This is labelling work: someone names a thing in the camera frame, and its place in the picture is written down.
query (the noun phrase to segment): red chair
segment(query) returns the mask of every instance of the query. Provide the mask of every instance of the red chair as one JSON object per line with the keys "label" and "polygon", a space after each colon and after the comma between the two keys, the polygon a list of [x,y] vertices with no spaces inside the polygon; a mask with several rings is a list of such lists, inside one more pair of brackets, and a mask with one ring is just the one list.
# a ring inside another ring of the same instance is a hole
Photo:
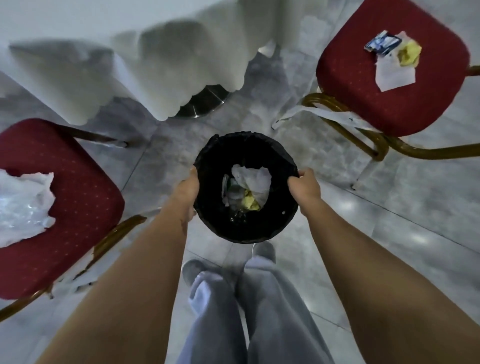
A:
{"label": "red chair", "polygon": [[95,247],[90,267],[146,218],[136,215],[117,225],[123,197],[103,170],[73,138],[115,143],[102,135],[41,119],[18,122],[0,133],[0,168],[10,175],[54,173],[55,224],[44,233],[0,248],[0,298],[16,299],[0,310],[0,321],[15,314]]}
{"label": "red chair", "polygon": [[[416,83],[380,92],[375,83],[375,55],[363,49],[383,30],[406,31],[422,46]],[[358,129],[372,140],[371,148],[335,121],[322,118],[374,161],[389,147],[414,158],[453,159],[480,156],[480,144],[438,149],[412,147],[398,137],[424,130],[452,103],[466,76],[480,75],[469,66],[469,52],[450,29],[409,0],[365,0],[324,50],[317,66],[323,93],[307,95],[332,111],[353,111],[381,132]]]}

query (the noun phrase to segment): person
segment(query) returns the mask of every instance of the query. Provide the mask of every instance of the person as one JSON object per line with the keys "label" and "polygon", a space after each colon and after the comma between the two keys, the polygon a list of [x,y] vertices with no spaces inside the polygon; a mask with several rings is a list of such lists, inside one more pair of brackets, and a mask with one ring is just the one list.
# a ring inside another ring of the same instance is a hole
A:
{"label": "person", "polygon": [[[321,197],[311,169],[288,186],[367,364],[478,363],[480,327],[425,277],[348,224]],[[150,364],[165,360],[196,170],[110,267],[57,332],[37,364]],[[197,314],[178,363],[334,362],[295,287],[260,243],[236,287],[199,261],[183,268]],[[248,349],[238,306],[245,310]]]}

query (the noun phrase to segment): marble floor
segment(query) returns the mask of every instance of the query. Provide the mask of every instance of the marble floor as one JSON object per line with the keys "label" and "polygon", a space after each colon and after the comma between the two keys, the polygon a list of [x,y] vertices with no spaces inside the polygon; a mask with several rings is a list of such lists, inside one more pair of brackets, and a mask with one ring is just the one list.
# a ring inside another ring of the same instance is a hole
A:
{"label": "marble floor", "polygon": [[[196,120],[157,122],[141,105],[115,99],[84,128],[133,141],[132,148],[108,148],[82,142],[87,152],[122,190],[124,216],[161,206],[175,183],[188,173],[198,151],[214,134],[240,130],[278,140],[299,167],[315,170],[324,200],[352,225],[426,276],[480,323],[480,158],[422,161],[391,151],[357,190],[349,185],[369,159],[317,117],[301,113],[274,131],[272,121],[316,88],[319,55],[361,1],[330,0],[327,11],[302,22],[298,50],[277,49],[272,58],[258,54],[244,87],[225,105]],[[472,64],[480,64],[480,3],[417,0],[465,41]],[[467,79],[453,104],[409,142],[452,146],[480,140],[480,77]],[[0,131],[17,120],[63,120],[27,93],[0,98]],[[86,280],[95,280],[133,241],[140,226],[98,262]],[[298,288],[337,364],[363,363],[345,311],[316,250],[305,218],[298,213],[273,239],[277,263]],[[198,219],[189,225],[184,259],[198,257],[238,268],[251,251],[216,237]],[[41,297],[0,323],[0,363],[33,364],[88,289]],[[174,363],[194,320],[188,288],[179,282],[170,330],[167,363]],[[8,301],[0,301],[0,307]]]}

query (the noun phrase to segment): black trash bin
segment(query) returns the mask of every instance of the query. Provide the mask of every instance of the black trash bin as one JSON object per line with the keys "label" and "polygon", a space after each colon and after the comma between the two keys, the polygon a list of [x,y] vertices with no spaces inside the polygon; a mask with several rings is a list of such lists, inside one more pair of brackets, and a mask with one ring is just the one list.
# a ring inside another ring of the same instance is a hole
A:
{"label": "black trash bin", "polygon": [[[270,193],[260,211],[241,218],[222,202],[222,180],[232,177],[234,164],[247,168],[268,168],[272,175]],[[298,169],[283,146],[272,138],[251,132],[214,135],[195,160],[200,191],[195,210],[219,237],[234,243],[259,243],[273,238],[292,220],[298,204],[288,190],[287,179],[298,177]]]}

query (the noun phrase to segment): table base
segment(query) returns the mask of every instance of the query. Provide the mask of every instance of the table base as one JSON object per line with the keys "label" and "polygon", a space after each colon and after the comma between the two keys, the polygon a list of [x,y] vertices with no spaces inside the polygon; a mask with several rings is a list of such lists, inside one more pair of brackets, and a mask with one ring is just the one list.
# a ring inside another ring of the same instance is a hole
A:
{"label": "table base", "polygon": [[176,117],[198,118],[221,106],[230,95],[220,85],[206,86],[198,94],[193,95],[190,101],[180,108]]}

